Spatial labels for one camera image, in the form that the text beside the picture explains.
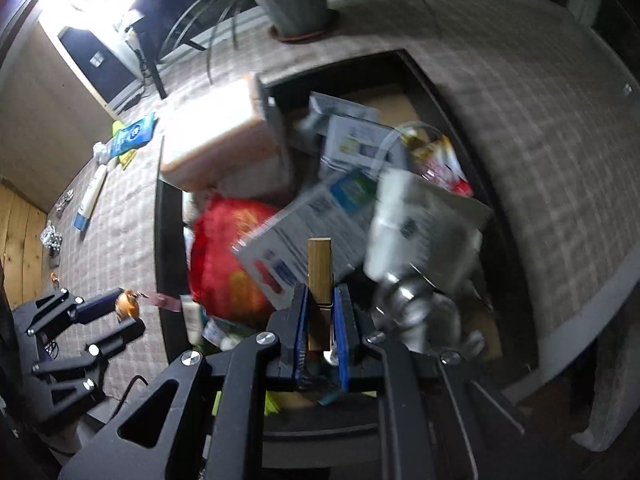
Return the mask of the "wooden clothespin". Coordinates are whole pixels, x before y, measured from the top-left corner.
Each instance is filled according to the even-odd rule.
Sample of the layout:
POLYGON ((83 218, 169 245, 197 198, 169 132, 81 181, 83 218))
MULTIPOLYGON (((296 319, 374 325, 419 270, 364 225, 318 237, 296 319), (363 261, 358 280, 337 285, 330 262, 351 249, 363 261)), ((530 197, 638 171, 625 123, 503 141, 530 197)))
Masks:
POLYGON ((332 240, 311 237, 307 244, 308 289, 311 294, 309 313, 309 348, 329 351, 333 307, 332 240))

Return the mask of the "grey shower cap packet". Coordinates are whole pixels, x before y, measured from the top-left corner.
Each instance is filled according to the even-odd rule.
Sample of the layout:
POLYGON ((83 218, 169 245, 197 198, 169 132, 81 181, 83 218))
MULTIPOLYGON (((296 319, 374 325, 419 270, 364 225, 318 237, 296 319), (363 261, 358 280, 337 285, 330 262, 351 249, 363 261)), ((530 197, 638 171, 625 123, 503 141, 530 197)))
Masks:
POLYGON ((437 289, 454 296, 476 267, 491 209, 457 196, 407 170, 378 179, 363 270, 382 282, 414 266, 437 289))

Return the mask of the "metal pliers tool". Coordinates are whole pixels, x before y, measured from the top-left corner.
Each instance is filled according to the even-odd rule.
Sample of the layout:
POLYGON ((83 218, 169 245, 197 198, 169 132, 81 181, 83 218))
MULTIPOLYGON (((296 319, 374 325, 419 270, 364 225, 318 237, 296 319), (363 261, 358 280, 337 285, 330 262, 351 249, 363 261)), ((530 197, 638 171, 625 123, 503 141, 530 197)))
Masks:
POLYGON ((440 356, 452 350, 472 360, 486 348, 479 330, 465 333, 454 300, 412 266, 383 275, 369 313, 377 330, 416 353, 440 356))

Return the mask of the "clear plastic phone box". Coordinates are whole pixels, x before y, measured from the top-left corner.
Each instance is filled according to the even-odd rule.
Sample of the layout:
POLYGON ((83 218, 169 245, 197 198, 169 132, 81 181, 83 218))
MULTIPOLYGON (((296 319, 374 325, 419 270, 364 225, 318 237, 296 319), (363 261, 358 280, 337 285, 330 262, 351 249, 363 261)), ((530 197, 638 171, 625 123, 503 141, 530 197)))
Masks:
POLYGON ((409 169, 399 131, 363 119, 330 117, 320 157, 320 179, 355 169, 377 176, 386 167, 409 169))

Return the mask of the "small orange toy packet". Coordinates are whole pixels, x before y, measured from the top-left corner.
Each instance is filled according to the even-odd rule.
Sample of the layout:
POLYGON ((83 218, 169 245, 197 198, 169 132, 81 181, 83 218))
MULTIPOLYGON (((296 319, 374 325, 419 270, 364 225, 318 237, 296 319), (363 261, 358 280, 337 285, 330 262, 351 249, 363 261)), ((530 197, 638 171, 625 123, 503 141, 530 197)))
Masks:
POLYGON ((119 322, 124 322, 127 318, 138 318, 142 304, 150 304, 169 312, 180 312, 181 301, 159 292, 147 294, 146 292, 135 292, 132 289, 125 289, 116 296, 114 311, 119 322))

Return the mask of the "bag of silver beads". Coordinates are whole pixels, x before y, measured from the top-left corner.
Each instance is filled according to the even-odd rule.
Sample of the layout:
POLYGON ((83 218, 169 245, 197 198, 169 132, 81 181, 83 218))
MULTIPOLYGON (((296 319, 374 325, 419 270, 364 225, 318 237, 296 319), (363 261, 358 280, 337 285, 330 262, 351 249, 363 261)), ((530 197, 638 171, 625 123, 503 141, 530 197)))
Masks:
POLYGON ((58 258, 62 248, 63 237, 62 234, 58 232, 51 220, 47 221, 47 224, 40 233, 39 238, 49 258, 58 258))

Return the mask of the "red fabric bag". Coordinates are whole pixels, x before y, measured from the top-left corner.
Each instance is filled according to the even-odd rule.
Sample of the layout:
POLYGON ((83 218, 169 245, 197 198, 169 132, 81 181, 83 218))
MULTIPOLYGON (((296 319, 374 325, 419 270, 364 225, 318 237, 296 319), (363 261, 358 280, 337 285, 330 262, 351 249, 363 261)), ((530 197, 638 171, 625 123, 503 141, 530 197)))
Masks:
POLYGON ((278 212, 257 200, 215 194, 194 222, 189 285, 209 316, 248 327, 264 326, 273 306, 233 252, 243 236, 278 212))

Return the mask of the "white AQUA sunscreen tube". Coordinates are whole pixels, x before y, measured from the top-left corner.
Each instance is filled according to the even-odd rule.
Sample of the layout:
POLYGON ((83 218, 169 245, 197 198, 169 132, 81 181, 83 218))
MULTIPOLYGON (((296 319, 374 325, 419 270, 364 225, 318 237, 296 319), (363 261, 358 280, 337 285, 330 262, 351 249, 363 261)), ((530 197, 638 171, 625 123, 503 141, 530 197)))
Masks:
POLYGON ((98 200, 102 186, 104 185, 106 175, 106 165, 100 165, 96 168, 96 172, 89 182, 84 196, 82 196, 82 200, 74 219, 74 228, 81 233, 87 231, 94 206, 96 206, 96 201, 98 200))

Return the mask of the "small white cream tube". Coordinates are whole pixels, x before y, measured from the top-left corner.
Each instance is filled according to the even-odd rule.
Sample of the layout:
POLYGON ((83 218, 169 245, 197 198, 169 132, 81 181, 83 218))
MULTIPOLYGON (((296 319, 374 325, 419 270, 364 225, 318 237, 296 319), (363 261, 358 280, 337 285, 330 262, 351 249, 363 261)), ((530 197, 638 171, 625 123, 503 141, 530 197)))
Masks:
POLYGON ((181 295, 180 302, 184 324, 186 324, 186 336, 192 346, 197 346, 202 339, 202 331, 207 321, 206 315, 202 306, 190 295, 181 295))

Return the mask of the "pine wood board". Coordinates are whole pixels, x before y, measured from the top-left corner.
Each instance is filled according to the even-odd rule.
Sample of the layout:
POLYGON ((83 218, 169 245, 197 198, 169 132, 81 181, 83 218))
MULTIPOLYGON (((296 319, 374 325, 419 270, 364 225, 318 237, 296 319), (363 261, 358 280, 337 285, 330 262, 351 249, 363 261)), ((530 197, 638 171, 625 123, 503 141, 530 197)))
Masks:
POLYGON ((42 292, 43 246, 40 234, 46 226, 47 217, 4 185, 1 185, 0 207, 3 290, 14 310, 42 292))

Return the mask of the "crumpled clear plastic bag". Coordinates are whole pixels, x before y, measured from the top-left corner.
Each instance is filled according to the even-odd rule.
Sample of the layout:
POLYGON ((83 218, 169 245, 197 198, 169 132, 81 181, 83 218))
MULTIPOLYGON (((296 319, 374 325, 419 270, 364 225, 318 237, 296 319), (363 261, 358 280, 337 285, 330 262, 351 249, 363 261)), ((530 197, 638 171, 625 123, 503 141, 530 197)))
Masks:
POLYGON ((111 143, 96 142, 92 147, 92 159, 98 165, 107 165, 114 155, 112 154, 111 143))

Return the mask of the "black storage box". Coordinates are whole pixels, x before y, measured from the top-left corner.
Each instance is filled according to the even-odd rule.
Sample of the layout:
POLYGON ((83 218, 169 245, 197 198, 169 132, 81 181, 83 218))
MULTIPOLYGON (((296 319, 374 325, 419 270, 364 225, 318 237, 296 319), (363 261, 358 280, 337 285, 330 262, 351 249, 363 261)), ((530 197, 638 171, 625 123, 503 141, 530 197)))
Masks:
MULTIPOLYGON (((503 354, 487 358, 482 369, 506 387, 536 366, 533 307, 511 223, 462 122, 418 62, 404 49, 371 53, 285 77, 267 84, 265 92, 288 125, 302 114, 312 92, 353 99, 397 96, 419 118, 431 119, 450 136, 475 198, 491 210, 480 248, 480 270, 497 311, 503 354)), ((304 213, 318 223, 317 235, 332 237, 335 258, 344 257, 346 248, 363 245, 373 214, 373 184, 364 177, 338 177, 328 185, 296 182, 293 188, 304 213)), ((365 446, 375 441, 376 428, 376 405, 362 396, 326 408, 288 408, 265 420, 265 464, 322 468, 372 460, 365 446)))

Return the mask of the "light wooden cabinet panel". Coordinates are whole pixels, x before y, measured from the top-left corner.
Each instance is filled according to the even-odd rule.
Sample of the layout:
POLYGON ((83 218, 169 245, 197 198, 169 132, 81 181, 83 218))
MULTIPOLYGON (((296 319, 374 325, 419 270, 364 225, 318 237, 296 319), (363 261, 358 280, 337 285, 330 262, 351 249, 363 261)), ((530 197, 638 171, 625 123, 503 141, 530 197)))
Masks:
POLYGON ((50 210, 115 120, 61 41, 35 24, 1 76, 1 179, 50 210))

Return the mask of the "orange white box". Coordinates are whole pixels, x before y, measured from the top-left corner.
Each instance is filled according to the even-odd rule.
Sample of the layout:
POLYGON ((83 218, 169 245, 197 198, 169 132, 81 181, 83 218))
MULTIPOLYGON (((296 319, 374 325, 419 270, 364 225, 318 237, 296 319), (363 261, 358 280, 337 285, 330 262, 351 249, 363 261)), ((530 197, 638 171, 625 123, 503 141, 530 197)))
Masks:
POLYGON ((255 73, 185 96, 163 110, 158 126, 160 176, 186 192, 286 159, 278 114, 255 73))

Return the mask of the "black chair leg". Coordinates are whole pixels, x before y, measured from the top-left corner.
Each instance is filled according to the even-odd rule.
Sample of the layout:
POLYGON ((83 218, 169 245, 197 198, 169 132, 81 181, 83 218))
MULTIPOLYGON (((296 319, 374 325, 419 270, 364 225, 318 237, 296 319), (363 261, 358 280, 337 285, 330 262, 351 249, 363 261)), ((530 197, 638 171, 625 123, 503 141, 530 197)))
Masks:
POLYGON ((136 24, 134 24, 134 31, 138 37, 140 49, 145 59, 146 68, 151 75, 158 95, 162 100, 164 100, 167 98, 167 92, 157 69, 156 51, 149 35, 148 23, 146 22, 146 18, 143 14, 140 15, 140 18, 138 18, 136 24))

